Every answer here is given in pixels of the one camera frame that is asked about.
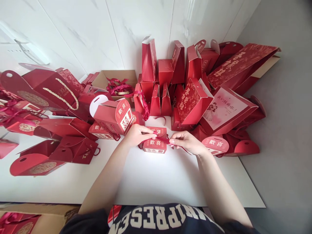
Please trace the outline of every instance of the white tabletop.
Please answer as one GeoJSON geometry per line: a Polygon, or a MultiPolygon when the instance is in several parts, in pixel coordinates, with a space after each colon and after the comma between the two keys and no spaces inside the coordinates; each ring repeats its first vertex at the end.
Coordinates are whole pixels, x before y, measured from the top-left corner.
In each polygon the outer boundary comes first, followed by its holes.
{"type": "MultiPolygon", "coordinates": [[[[163,127],[164,119],[150,117],[146,126],[163,127]]],[[[166,121],[167,133],[170,118],[166,121]]],[[[43,138],[9,133],[6,139],[19,143],[0,160],[0,202],[35,202],[81,204],[93,182],[103,169],[119,142],[98,140],[101,153],[89,165],[67,163],[47,176],[12,176],[10,165],[18,152],[35,145],[43,138]]],[[[216,158],[225,178],[244,207],[265,208],[257,190],[238,157],[216,158]]],[[[131,149],[123,171],[116,204],[143,205],[178,202],[206,206],[199,183],[195,156],[182,149],[167,147],[165,154],[147,153],[138,147],[131,149]]]]}

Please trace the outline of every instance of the finger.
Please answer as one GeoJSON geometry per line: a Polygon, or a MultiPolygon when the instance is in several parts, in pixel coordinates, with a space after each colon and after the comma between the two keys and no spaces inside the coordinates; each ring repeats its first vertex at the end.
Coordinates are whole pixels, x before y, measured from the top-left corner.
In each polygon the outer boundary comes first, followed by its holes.
{"type": "Polygon", "coordinates": [[[144,141],[144,140],[148,140],[148,139],[155,139],[157,137],[156,134],[153,134],[153,133],[149,133],[149,134],[144,134],[142,136],[140,136],[140,139],[141,139],[141,142],[144,141]]]}
{"type": "Polygon", "coordinates": [[[151,130],[151,129],[145,127],[145,126],[141,126],[141,125],[139,127],[139,131],[140,132],[146,132],[146,133],[153,133],[154,132],[153,130],[151,130]]]}

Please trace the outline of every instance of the gold circular pattern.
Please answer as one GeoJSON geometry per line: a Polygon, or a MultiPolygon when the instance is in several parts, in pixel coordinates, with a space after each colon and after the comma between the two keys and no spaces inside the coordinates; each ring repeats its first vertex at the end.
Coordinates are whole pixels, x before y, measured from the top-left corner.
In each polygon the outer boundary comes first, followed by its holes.
{"type": "Polygon", "coordinates": [[[21,123],[19,125],[19,129],[23,132],[32,132],[39,125],[40,121],[39,120],[31,120],[31,122],[34,122],[36,124],[36,126],[31,126],[29,124],[21,123]]]}
{"type": "Polygon", "coordinates": [[[18,230],[16,234],[29,234],[32,228],[33,222],[28,222],[20,230],[18,230]]]}
{"type": "Polygon", "coordinates": [[[40,174],[44,172],[48,172],[56,166],[56,162],[47,162],[42,163],[37,166],[34,166],[32,169],[29,170],[30,174],[40,174]]]}
{"type": "Polygon", "coordinates": [[[32,93],[28,93],[26,91],[17,91],[17,93],[25,100],[33,103],[33,104],[36,104],[36,105],[39,105],[39,106],[49,106],[49,103],[42,99],[41,97],[38,97],[37,95],[34,95],[32,93]]]}

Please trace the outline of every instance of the bag handle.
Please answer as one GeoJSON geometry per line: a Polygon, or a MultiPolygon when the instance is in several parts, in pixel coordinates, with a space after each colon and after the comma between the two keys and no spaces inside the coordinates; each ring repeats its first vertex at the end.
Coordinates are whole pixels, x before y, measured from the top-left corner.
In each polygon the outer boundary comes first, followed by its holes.
{"type": "Polygon", "coordinates": [[[49,90],[48,88],[43,88],[45,91],[48,91],[49,93],[51,93],[52,95],[56,96],[58,99],[60,99],[61,101],[63,101],[70,109],[72,109],[73,111],[76,111],[79,109],[79,102],[77,100],[77,98],[75,97],[74,93],[66,86],[66,84],[64,84],[59,78],[55,78],[58,82],[60,82],[65,89],[67,89],[71,95],[73,96],[73,98],[76,101],[76,108],[73,108],[64,98],[61,98],[59,95],[57,95],[56,93],[52,92],[51,90],[49,90]]]}

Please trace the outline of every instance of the brown cardboard box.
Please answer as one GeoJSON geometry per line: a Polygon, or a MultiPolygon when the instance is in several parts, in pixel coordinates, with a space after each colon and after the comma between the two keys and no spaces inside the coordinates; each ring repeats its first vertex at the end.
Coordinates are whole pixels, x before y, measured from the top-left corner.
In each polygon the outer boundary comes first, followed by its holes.
{"type": "MultiPolygon", "coordinates": [[[[133,87],[133,90],[136,88],[137,84],[137,78],[136,78],[136,72],[135,70],[110,70],[110,71],[100,71],[98,76],[95,78],[95,80],[92,82],[92,86],[101,88],[101,89],[106,89],[108,85],[108,80],[109,79],[118,79],[121,82],[124,79],[128,79],[126,84],[131,85],[133,87]]],[[[124,96],[112,96],[114,101],[117,101],[121,98],[124,98],[124,96]]],[[[129,102],[131,108],[135,108],[134,106],[134,99],[133,97],[126,97],[127,101],[129,102]]]]}
{"type": "Polygon", "coordinates": [[[0,217],[6,212],[40,214],[32,234],[58,234],[70,218],[78,212],[79,207],[78,205],[9,203],[7,207],[0,209],[0,217]]]}

